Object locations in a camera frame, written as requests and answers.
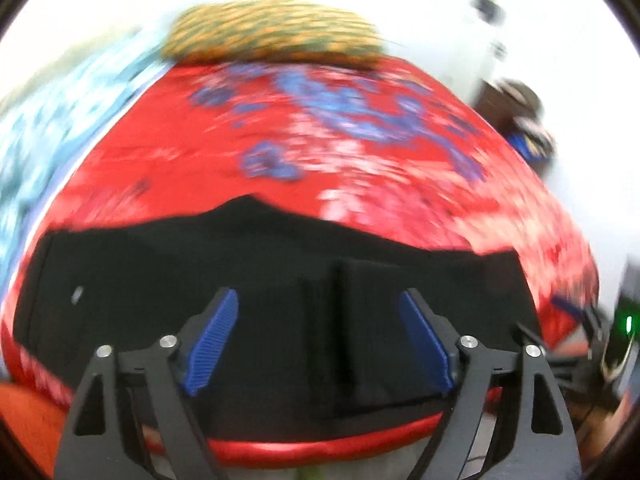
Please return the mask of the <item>black pants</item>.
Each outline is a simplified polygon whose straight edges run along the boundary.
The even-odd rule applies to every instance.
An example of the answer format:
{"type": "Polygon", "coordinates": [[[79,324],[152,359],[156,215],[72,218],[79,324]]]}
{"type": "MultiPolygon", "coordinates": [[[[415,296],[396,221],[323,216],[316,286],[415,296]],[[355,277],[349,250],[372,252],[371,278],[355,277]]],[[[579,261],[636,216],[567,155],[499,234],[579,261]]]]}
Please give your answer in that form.
{"type": "Polygon", "coordinates": [[[13,337],[69,387],[101,344],[175,333],[218,289],[239,317],[193,408],[212,439],[311,442],[389,430],[442,398],[402,324],[406,289],[462,335],[515,350],[540,329],[518,254],[429,252],[243,196],[191,217],[40,238],[13,337]]]}

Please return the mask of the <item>orange fuzzy mat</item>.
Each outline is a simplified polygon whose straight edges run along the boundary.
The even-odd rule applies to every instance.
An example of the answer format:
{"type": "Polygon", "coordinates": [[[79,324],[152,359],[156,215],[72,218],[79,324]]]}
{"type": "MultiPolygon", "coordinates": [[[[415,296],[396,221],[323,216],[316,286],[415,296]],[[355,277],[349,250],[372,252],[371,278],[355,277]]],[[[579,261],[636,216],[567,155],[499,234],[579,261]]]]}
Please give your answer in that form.
{"type": "Polygon", "coordinates": [[[1,419],[39,471],[52,479],[66,411],[35,391],[2,382],[1,419]]]}

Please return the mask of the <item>dark wooden cabinet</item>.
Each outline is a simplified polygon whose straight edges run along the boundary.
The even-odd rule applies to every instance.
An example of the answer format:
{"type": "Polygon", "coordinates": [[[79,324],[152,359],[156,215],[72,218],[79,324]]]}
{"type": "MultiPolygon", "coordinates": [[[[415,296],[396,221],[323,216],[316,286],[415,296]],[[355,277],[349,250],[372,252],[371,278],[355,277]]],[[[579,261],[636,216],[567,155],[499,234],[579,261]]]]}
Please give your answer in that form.
{"type": "Polygon", "coordinates": [[[487,81],[480,87],[480,94],[473,110],[500,134],[508,133],[515,118],[536,118],[536,114],[530,108],[487,81]]]}

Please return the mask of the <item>olive cap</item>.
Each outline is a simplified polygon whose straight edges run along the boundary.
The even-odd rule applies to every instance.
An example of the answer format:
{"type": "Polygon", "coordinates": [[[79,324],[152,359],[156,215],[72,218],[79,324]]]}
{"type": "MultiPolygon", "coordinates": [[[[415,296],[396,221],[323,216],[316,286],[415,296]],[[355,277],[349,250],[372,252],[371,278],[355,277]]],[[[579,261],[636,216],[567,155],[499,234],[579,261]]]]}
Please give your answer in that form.
{"type": "Polygon", "coordinates": [[[523,84],[521,81],[503,79],[498,82],[498,88],[525,106],[534,115],[539,116],[542,112],[540,97],[527,84],[523,84]]]}

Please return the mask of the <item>teal floral blanket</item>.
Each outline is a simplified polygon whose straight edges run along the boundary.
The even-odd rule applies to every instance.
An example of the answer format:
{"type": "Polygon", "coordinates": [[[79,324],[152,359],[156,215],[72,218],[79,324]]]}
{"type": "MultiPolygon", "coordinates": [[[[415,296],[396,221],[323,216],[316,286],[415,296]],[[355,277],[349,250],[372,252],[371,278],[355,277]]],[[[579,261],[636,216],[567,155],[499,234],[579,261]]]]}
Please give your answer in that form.
{"type": "Polygon", "coordinates": [[[1,290],[22,258],[35,211],[105,126],[168,71],[157,29],[73,48],[1,107],[1,290]]]}

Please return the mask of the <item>red floral satin bedspread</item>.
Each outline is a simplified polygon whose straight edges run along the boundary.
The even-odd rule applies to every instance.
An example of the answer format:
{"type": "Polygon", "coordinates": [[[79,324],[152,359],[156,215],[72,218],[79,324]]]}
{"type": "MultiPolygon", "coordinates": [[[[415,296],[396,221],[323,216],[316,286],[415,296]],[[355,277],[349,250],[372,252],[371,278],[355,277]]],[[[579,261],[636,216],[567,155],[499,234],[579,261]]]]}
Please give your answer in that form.
{"type": "MultiPolygon", "coordinates": [[[[67,418],[85,373],[66,386],[13,337],[18,296],[44,234],[197,216],[243,196],[429,252],[513,250],[540,329],[515,326],[516,349],[502,351],[533,344],[549,363],[548,350],[579,322],[553,298],[582,310],[597,295],[596,266],[570,216],[499,133],[416,67],[397,58],[374,72],[176,66],[110,120],[35,211],[2,315],[12,384],[67,418]]],[[[131,394],[160,473],[154,460],[168,459],[148,393],[131,394]]],[[[446,406],[438,395],[442,407],[416,422],[311,442],[215,440],[194,412],[196,396],[190,407],[228,478],[233,468],[341,465],[427,444],[446,406]]]]}

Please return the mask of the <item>yellow green floral pillow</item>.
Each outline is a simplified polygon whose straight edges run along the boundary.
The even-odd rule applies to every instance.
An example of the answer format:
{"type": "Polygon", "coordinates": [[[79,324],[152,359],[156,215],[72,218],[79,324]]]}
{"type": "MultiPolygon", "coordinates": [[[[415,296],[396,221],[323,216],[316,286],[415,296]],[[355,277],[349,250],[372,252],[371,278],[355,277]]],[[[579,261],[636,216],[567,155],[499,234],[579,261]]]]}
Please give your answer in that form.
{"type": "Polygon", "coordinates": [[[356,13],[297,0],[250,0],[185,10],[160,53],[184,64],[302,62],[368,70],[384,56],[384,42],[356,13]]]}

